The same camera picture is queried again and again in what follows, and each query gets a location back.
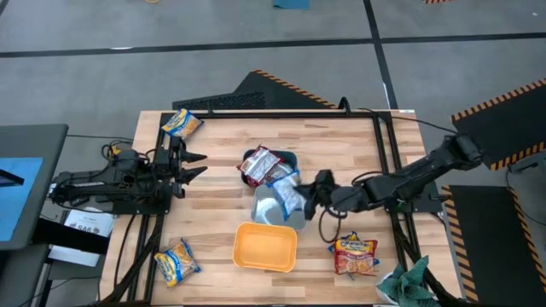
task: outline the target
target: black cable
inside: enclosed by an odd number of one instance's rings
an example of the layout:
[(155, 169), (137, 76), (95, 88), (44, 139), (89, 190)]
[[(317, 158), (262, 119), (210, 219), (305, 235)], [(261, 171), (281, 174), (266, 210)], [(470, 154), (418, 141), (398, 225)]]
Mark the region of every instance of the black cable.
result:
[(121, 255), (123, 254), (123, 249), (125, 247), (125, 241), (127, 240), (127, 235), (129, 234), (129, 229), (131, 229), (131, 225), (133, 224), (134, 220), (135, 220), (135, 215), (133, 214), (133, 216), (129, 220), (129, 223), (127, 224), (127, 228), (125, 229), (125, 234), (123, 235), (123, 240), (121, 241), (121, 247), (119, 248), (118, 262), (116, 263), (116, 270), (113, 273), (113, 287), (114, 288), (118, 285), (119, 263), (121, 262)]
[(79, 208), (76, 208), (76, 207), (64, 206), (64, 205), (61, 205), (61, 204), (57, 204), (55, 202), (54, 202), (54, 204), (58, 205), (59, 207), (63, 207), (65, 209), (68, 209), (68, 210), (75, 210), (75, 211), (81, 211), (81, 212), (87, 212), (87, 213), (108, 213), (108, 214), (113, 214), (111, 211), (88, 211), (88, 210), (79, 209)]
[(322, 233), (322, 218), (324, 217), (324, 214), (328, 212), (327, 208), (324, 208), (324, 211), (321, 213), (321, 216), (318, 218), (318, 234), (321, 236), (321, 239), (326, 243), (334, 243), (334, 241), (338, 238), (338, 235), (340, 235), (340, 229), (341, 229), (341, 217), (338, 217), (338, 227), (335, 230), (335, 235), (332, 240), (326, 240), (324, 238), (324, 234)]
[(45, 292), (54, 290), (54, 289), (56, 289), (56, 288), (58, 288), (58, 287), (60, 287), (60, 286), (62, 286), (62, 285), (64, 285), (64, 284), (66, 284), (66, 283), (69, 282), (69, 281), (73, 281), (73, 280), (88, 280), (88, 279), (95, 279), (95, 278), (99, 278), (99, 279), (100, 279), (101, 277), (100, 277), (100, 276), (92, 276), (92, 277), (73, 277), (73, 278), (67, 279), (67, 280), (63, 281), (62, 283), (58, 284), (57, 286), (51, 287), (49, 290), (45, 290), (45, 291), (42, 291), (42, 292), (40, 292), (40, 293), (34, 295), (33, 297), (31, 297), (31, 298), (29, 298), (28, 300), (24, 301), (23, 303), (19, 304), (18, 307), (24, 306), (26, 303), (28, 303), (28, 302), (32, 301), (33, 299), (39, 297), (40, 295), (44, 294)]
[[(510, 186), (510, 181), (508, 180), (508, 173), (510, 172), (510, 166), (508, 166), (507, 170), (506, 170), (506, 175), (505, 175), (505, 180), (506, 180), (506, 187), (507, 188), (512, 188), (512, 186)], [(531, 217), (529, 214), (527, 214), (527, 212), (523, 211), (523, 208), (521, 208), (521, 211), (523, 212), (523, 214), (528, 217), (530, 220), (532, 220), (533, 222), (537, 223), (537, 224), (541, 224), (543, 226), (546, 226), (546, 223), (544, 222), (540, 222), (540, 221), (537, 221), (535, 218)]]
[[(374, 110), (368, 109), (367, 107), (360, 107), (360, 109), (366, 110), (366, 111), (371, 112), (371, 113), (373, 113), (373, 114), (376, 114), (376, 115), (378, 115), (378, 116), (380, 117), (380, 119), (382, 119), (381, 114), (377, 113), (377, 112), (374, 111)], [(453, 134), (457, 134), (457, 131), (455, 131), (455, 130), (451, 130), (451, 129), (448, 129), (448, 128), (444, 128), (444, 127), (442, 127), (442, 126), (438, 126), (438, 125), (429, 123), (429, 122), (424, 121), (424, 120), (421, 120), (421, 119), (408, 119), (408, 118), (399, 117), (399, 116), (392, 116), (392, 115), (391, 115), (391, 118), (393, 118), (393, 119), (402, 119), (402, 120), (415, 121), (415, 122), (417, 122), (417, 123), (421, 123), (421, 124), (424, 124), (424, 125), (429, 125), (429, 126), (434, 127), (434, 128), (436, 128), (436, 129), (440, 129), (440, 130), (444, 130), (444, 131), (447, 131), (447, 132), (450, 132), (450, 133), (453, 133)]]
[(58, 215), (55, 214), (55, 217), (48, 217), (48, 216), (46, 216), (45, 214), (40, 213), (40, 217), (43, 217), (43, 218), (45, 218), (46, 220), (55, 221), (55, 220), (57, 219)]
[(149, 154), (155, 153), (157, 151), (156, 148), (148, 150), (144, 155), (148, 157)]
[(124, 140), (124, 141), (131, 141), (131, 142), (134, 141), (133, 139), (131, 139), (129, 137), (122, 137), (122, 136), (86, 136), (86, 135), (70, 134), (70, 135), (67, 135), (67, 137), (105, 138), (105, 139), (119, 139), (119, 140)]
[(351, 185), (353, 187), (356, 187), (357, 183), (360, 184), (363, 181), (363, 180), (357, 180), (357, 179), (360, 179), (360, 178), (362, 178), (364, 176), (371, 175), (371, 174), (383, 174), (383, 172), (382, 171), (366, 171), (365, 173), (362, 173), (362, 174), (352, 178)]

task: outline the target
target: orange container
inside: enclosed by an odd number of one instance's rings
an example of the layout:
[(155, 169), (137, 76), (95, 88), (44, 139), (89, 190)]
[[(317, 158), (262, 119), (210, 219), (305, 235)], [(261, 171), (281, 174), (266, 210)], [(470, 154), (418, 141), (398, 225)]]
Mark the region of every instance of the orange container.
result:
[(296, 264), (298, 236), (291, 227), (242, 223), (235, 234), (236, 266), (289, 272)]

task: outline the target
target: chip bag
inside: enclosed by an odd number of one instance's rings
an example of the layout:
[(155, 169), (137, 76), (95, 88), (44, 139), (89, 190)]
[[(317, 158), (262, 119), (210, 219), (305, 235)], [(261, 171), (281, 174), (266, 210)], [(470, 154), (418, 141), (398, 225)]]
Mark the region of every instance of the chip bag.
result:
[(377, 240), (336, 240), (335, 273), (377, 276), (374, 270), (375, 248), (377, 248)]
[(196, 118), (190, 111), (180, 109), (161, 127), (169, 136), (180, 136), (185, 140), (190, 134), (203, 124), (203, 121)]
[(270, 172), (268, 172), (265, 175), (265, 181), (266, 182), (274, 182), (277, 179), (281, 179), (284, 176), (292, 173), (294, 169), (292, 166), (285, 164), (285, 163), (279, 163), (271, 169)]
[(282, 159), (280, 157), (272, 153), (268, 148), (260, 145), (253, 154), (237, 166), (237, 169), (247, 176), (250, 186), (257, 187), (264, 182), (266, 175), (273, 167), (281, 162)]
[[(342, 239), (342, 240), (360, 240), (360, 238), (358, 238), (358, 234), (357, 234), (356, 231), (352, 231), (350, 235), (343, 236), (340, 239)], [(330, 252), (335, 252), (335, 242), (331, 246), (328, 246), (328, 250)]]
[(183, 239), (180, 241), (181, 243), (165, 252), (158, 252), (154, 256), (168, 287), (176, 286), (188, 276), (201, 271), (193, 258), (188, 243)]
[(294, 211), (304, 209), (306, 199), (300, 193), (296, 192), (295, 188), (299, 184), (299, 171), (277, 179), (274, 182), (267, 183), (267, 186), (273, 189), (273, 194), (282, 208), (284, 220), (288, 220)]

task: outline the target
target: wooden table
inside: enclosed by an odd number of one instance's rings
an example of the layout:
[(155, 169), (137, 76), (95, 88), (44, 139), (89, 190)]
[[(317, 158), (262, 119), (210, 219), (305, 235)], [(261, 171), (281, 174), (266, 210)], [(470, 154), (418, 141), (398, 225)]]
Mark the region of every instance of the wooden table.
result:
[[(392, 112), (397, 116), (415, 117), (413, 113)], [(154, 148), (161, 113), (141, 112), (133, 144), (135, 150), (146, 152)], [(403, 164), (425, 154), (416, 122), (394, 119), (394, 127)], [(385, 127), (383, 136), (386, 139)], [(334, 171), (337, 183), (345, 185), (360, 173), (380, 170), (370, 119), (208, 119), (187, 143), (188, 151), (206, 154), (208, 159), (186, 167), (207, 165), (209, 169), (185, 187), (185, 199), (173, 199), (160, 243), (162, 251), (183, 237), (190, 244), (202, 272), (192, 275), (182, 285), (167, 289), (157, 270), (152, 304), (379, 303), (375, 293), (376, 277), (359, 276), (353, 281), (347, 275), (334, 273), (328, 244), (322, 242), (318, 234), (320, 209), (299, 233), (296, 265), (291, 272), (245, 269), (233, 264), (235, 231), (240, 223), (250, 221), (253, 203), (253, 188), (241, 181), (235, 166), (245, 151), (260, 143), (294, 152), (304, 182), (311, 182), (319, 170), (326, 168)], [(421, 253), (430, 257), (429, 268), (450, 293), (460, 297), (444, 225), (430, 214), (414, 214), (414, 217)], [(113, 289), (113, 272), (129, 218), (120, 217), (114, 225), (101, 279), (103, 296)], [(148, 233), (153, 224), (151, 220)], [(334, 233), (335, 224), (332, 217), (324, 218), (325, 235)], [(140, 217), (137, 217), (121, 257), (120, 280), (133, 263), (139, 226)], [(398, 260), (391, 223), (383, 210), (350, 214), (341, 224), (341, 234), (352, 230), (363, 240), (379, 241), (376, 257), (380, 260), (380, 274), (395, 268)], [(136, 298), (143, 297), (147, 271), (145, 263)]]

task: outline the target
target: wire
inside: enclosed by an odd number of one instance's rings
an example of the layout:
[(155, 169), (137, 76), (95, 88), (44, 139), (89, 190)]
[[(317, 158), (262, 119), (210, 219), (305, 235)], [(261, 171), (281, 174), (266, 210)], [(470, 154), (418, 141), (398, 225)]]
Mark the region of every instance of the wire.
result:
[(81, 211), (81, 212), (87, 212), (87, 213), (98, 213), (98, 214), (102, 214), (102, 213), (113, 214), (111, 211), (88, 211), (88, 210), (79, 209), (79, 208), (76, 208), (76, 207), (64, 206), (64, 205), (61, 205), (61, 204), (57, 204), (55, 202), (54, 202), (54, 204), (58, 205), (59, 207), (63, 207), (65, 209), (68, 209), (68, 210), (75, 210), (75, 211)]
[(31, 302), (33, 299), (39, 297), (40, 295), (42, 295), (42, 294), (44, 294), (44, 293), (46, 293), (46, 292), (48, 292), (48, 291), (54, 290), (54, 289), (56, 289), (56, 288), (58, 288), (58, 287), (60, 287), (60, 286), (62, 286), (62, 285), (64, 285), (64, 284), (66, 284), (66, 283), (69, 282), (69, 281), (74, 281), (74, 280), (89, 280), (89, 279), (95, 279), (95, 278), (99, 278), (99, 279), (100, 279), (101, 277), (100, 277), (100, 276), (92, 276), (92, 277), (73, 277), (73, 278), (67, 279), (67, 280), (63, 281), (62, 283), (58, 284), (57, 286), (51, 287), (49, 290), (44, 290), (44, 291), (42, 291), (42, 292), (40, 292), (40, 293), (34, 295), (33, 297), (29, 298), (29, 299), (26, 300), (25, 302), (19, 304), (18, 307), (24, 306), (26, 303)]
[(127, 228), (125, 229), (125, 234), (123, 235), (123, 240), (121, 241), (121, 247), (119, 248), (119, 255), (118, 255), (118, 262), (116, 263), (116, 270), (113, 274), (113, 287), (115, 288), (118, 285), (118, 272), (119, 272), (119, 263), (121, 262), (121, 255), (123, 254), (123, 249), (125, 247), (125, 241), (127, 240), (127, 235), (129, 234), (129, 229), (131, 229), (131, 225), (133, 224), (133, 221), (135, 220), (135, 215), (131, 217), (129, 220), (129, 223), (127, 224)]
[(322, 218), (324, 217), (324, 214), (326, 214), (326, 212), (328, 212), (328, 209), (327, 208), (324, 208), (324, 211), (321, 213), (321, 216), (319, 217), (318, 219), (318, 234), (321, 236), (321, 239), (326, 242), (326, 243), (333, 243), (337, 238), (338, 238), (338, 235), (340, 235), (340, 230), (341, 230), (341, 217), (338, 217), (338, 227), (336, 228), (335, 230), (335, 235), (334, 235), (334, 238), (332, 240), (326, 240), (324, 238), (324, 234), (322, 233)]
[(119, 144), (131, 144), (131, 142), (129, 142), (129, 141), (123, 141), (123, 140), (113, 140), (113, 141), (111, 141), (109, 144), (104, 144), (104, 145), (102, 145), (102, 147), (101, 147), (101, 156), (102, 156), (106, 161), (111, 161), (111, 160), (112, 160), (112, 157), (115, 155), (115, 154), (114, 154), (114, 151), (113, 151), (113, 147), (116, 146), (116, 145), (119, 145)]
[(134, 140), (129, 137), (122, 137), (122, 136), (86, 136), (86, 135), (67, 135), (67, 137), (83, 137), (83, 138), (107, 138), (107, 139), (119, 139), (124, 141), (131, 141)]
[(360, 179), (364, 176), (371, 175), (371, 174), (383, 174), (383, 172), (382, 171), (366, 171), (365, 173), (352, 178), (351, 185), (355, 187), (357, 183), (360, 184), (363, 182), (363, 180), (357, 180), (357, 179)]
[[(371, 112), (371, 113), (374, 113), (374, 114), (380, 116), (380, 118), (381, 118), (381, 114), (377, 113), (377, 112), (374, 111), (374, 110), (368, 109), (367, 107), (360, 107), (360, 109), (366, 110), (366, 111)], [(457, 134), (457, 131), (455, 131), (455, 130), (451, 130), (451, 129), (448, 129), (448, 128), (444, 128), (444, 127), (442, 127), (442, 126), (435, 125), (435, 124), (429, 123), (429, 122), (424, 121), (424, 120), (421, 120), (421, 119), (408, 119), (408, 118), (399, 117), (399, 116), (391, 116), (391, 118), (393, 118), (393, 119), (402, 119), (402, 120), (415, 121), (415, 122), (417, 122), (417, 123), (421, 123), (421, 124), (424, 124), (424, 125), (429, 125), (429, 126), (431, 126), (431, 127), (433, 127), (433, 128), (436, 128), (436, 129), (440, 129), (440, 130), (444, 130), (444, 131), (447, 131), (447, 132), (450, 132), (450, 133), (453, 133), (453, 134)]]
[(43, 217), (43, 218), (45, 218), (46, 220), (55, 221), (55, 220), (57, 219), (58, 215), (55, 214), (55, 217), (48, 217), (48, 216), (46, 216), (45, 214), (40, 213), (40, 217)]
[[(510, 186), (510, 181), (508, 180), (508, 174), (509, 172), (511, 172), (510, 170), (510, 165), (508, 166), (507, 170), (506, 170), (506, 175), (504, 177), (504, 179), (506, 180), (506, 187), (507, 188), (511, 188), (513, 189), (511, 186)], [(540, 222), (538, 220), (536, 220), (534, 217), (530, 216), (529, 214), (527, 214), (527, 212), (523, 211), (523, 208), (521, 208), (521, 211), (523, 212), (523, 214), (528, 217), (530, 220), (532, 220), (533, 222), (537, 223), (537, 224), (541, 224), (543, 226), (546, 226), (546, 223), (545, 222)]]

